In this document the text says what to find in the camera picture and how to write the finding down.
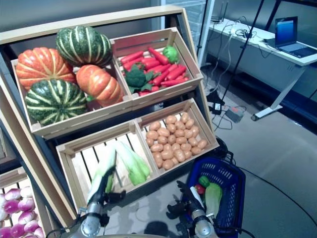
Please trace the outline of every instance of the laptop screen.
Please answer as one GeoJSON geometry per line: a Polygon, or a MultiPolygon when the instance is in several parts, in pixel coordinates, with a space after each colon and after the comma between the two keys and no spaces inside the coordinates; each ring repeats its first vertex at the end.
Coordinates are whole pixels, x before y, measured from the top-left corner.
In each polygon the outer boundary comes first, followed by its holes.
{"type": "Polygon", "coordinates": [[[275,20],[275,46],[285,46],[297,41],[297,17],[275,20]]]}

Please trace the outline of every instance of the pumpkin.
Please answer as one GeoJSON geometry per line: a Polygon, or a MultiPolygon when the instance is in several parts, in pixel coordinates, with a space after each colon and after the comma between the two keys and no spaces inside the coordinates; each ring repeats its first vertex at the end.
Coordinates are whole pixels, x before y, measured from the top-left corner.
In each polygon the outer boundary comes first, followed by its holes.
{"type": "Polygon", "coordinates": [[[86,112],[85,93],[60,79],[34,83],[25,97],[29,116],[48,125],[86,112]]]}
{"type": "Polygon", "coordinates": [[[85,64],[104,67],[112,58],[109,39],[92,27],[60,29],[56,37],[56,47],[65,60],[78,67],[85,64]]]}
{"type": "Polygon", "coordinates": [[[51,78],[76,82],[73,67],[69,65],[56,49],[46,47],[26,50],[18,56],[15,67],[20,84],[29,90],[33,83],[51,78]]]}
{"type": "Polygon", "coordinates": [[[88,64],[82,66],[77,74],[79,87],[103,106],[122,101],[123,90],[117,80],[102,68],[88,64]]]}

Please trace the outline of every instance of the blue basket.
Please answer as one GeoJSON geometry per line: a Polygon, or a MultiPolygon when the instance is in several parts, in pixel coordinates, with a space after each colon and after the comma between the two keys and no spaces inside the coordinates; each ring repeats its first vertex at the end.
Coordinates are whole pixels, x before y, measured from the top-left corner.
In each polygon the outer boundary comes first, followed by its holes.
{"type": "MultiPolygon", "coordinates": [[[[207,176],[210,182],[217,183],[222,188],[222,199],[216,220],[219,227],[242,226],[245,174],[237,167],[217,159],[203,156],[194,162],[188,176],[187,185],[195,186],[200,176],[207,176]]],[[[219,237],[238,237],[234,230],[215,229],[219,237]]]]}

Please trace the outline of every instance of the green striped pumpkin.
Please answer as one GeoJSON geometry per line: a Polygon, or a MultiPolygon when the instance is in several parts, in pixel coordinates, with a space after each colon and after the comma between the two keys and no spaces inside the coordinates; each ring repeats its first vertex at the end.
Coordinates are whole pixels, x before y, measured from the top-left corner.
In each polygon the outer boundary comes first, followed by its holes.
{"type": "Polygon", "coordinates": [[[92,27],[60,29],[56,37],[56,46],[66,61],[78,67],[85,64],[104,67],[112,58],[109,39],[92,27]]]}
{"type": "Polygon", "coordinates": [[[29,116],[49,125],[86,112],[86,97],[76,84],[61,79],[34,83],[25,97],[29,116]]]}

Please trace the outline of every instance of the laptop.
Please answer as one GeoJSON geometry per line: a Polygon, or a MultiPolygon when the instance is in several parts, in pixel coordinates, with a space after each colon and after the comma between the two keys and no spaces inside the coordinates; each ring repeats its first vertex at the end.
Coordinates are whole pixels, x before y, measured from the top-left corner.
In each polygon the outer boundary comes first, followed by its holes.
{"type": "Polygon", "coordinates": [[[275,48],[298,58],[317,54],[317,50],[297,42],[297,21],[296,16],[275,20],[275,48]]]}

